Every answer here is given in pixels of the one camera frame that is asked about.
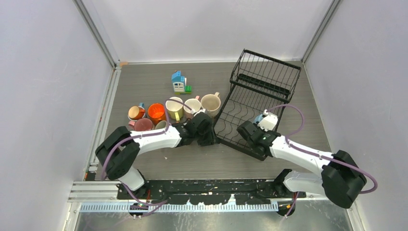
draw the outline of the gray wood tabletop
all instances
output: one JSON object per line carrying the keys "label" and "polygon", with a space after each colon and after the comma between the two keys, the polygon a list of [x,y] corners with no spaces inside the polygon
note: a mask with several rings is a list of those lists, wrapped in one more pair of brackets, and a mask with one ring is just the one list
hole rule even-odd
{"label": "gray wood tabletop", "polygon": [[[301,62],[292,62],[302,66]],[[118,126],[128,123],[130,107],[145,103],[164,104],[176,96],[171,75],[181,70],[192,86],[191,95],[179,96],[184,101],[196,95],[204,96],[220,92],[221,102],[227,96],[232,69],[235,63],[190,63],[190,64],[130,64],[122,68],[106,135]],[[291,104],[305,115],[303,130],[291,140],[303,145],[329,151],[329,144],[313,98],[313,94],[302,69]],[[293,109],[284,110],[278,132],[288,134],[301,124],[300,115]],[[307,171],[288,161],[268,157],[259,161],[223,144],[200,147],[195,142],[190,146],[166,148],[142,154],[134,166],[146,179],[242,179],[275,178],[284,168]]]}

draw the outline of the drying rack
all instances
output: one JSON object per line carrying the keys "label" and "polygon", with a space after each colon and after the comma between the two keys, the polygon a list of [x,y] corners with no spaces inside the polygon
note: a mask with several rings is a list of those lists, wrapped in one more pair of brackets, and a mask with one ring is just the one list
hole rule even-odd
{"label": "drying rack", "polygon": [[[265,109],[289,103],[300,76],[301,68],[253,51],[243,50],[229,82],[230,91],[215,117],[214,132],[217,142],[265,160],[251,150],[237,132],[237,127],[246,120],[253,121]],[[284,107],[273,111],[278,116],[278,129]]]}

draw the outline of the toy house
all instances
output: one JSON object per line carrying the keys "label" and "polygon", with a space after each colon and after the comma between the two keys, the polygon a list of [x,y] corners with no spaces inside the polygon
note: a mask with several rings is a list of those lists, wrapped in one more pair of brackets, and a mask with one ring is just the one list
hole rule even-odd
{"label": "toy house", "polygon": [[175,94],[191,94],[191,86],[187,86],[187,78],[181,75],[181,71],[171,75],[171,83]]}

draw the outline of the pink mug handle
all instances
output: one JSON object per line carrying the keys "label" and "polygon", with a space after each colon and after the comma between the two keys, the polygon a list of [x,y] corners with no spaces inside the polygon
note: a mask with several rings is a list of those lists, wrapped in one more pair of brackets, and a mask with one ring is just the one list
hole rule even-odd
{"label": "pink mug handle", "polygon": [[135,129],[135,121],[129,121],[128,125],[132,128]]}

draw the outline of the cup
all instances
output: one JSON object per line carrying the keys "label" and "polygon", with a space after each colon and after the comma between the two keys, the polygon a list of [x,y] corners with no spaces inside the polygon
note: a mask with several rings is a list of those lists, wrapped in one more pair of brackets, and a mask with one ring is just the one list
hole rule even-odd
{"label": "cup", "polygon": [[198,100],[200,96],[196,96],[195,99],[188,99],[184,102],[185,105],[189,106],[192,110],[188,109],[184,106],[184,112],[186,114],[186,118],[192,119],[194,117],[194,113],[198,112],[201,109],[201,103]]}
{"label": "cup", "polygon": [[166,128],[166,126],[167,126],[167,121],[162,120],[156,125],[155,130]]}
{"label": "cup", "polygon": [[168,114],[172,119],[175,119],[177,122],[180,121],[180,118],[183,117],[183,100],[179,97],[171,97],[171,100],[177,100],[181,103],[174,101],[166,101],[166,109]]}
{"label": "cup", "polygon": [[136,121],[146,117],[146,111],[144,110],[144,103],[139,103],[139,106],[133,106],[127,113],[129,120]]}
{"label": "cup", "polygon": [[129,121],[128,125],[135,131],[150,131],[154,129],[154,124],[148,118],[141,118],[138,121]]}
{"label": "cup", "polygon": [[203,96],[203,98],[201,98],[201,106],[205,110],[207,110],[207,114],[210,117],[215,117],[218,114],[219,108],[221,106],[219,92]]}
{"label": "cup", "polygon": [[153,103],[147,109],[147,115],[156,125],[162,120],[166,120],[165,107],[161,103]]}

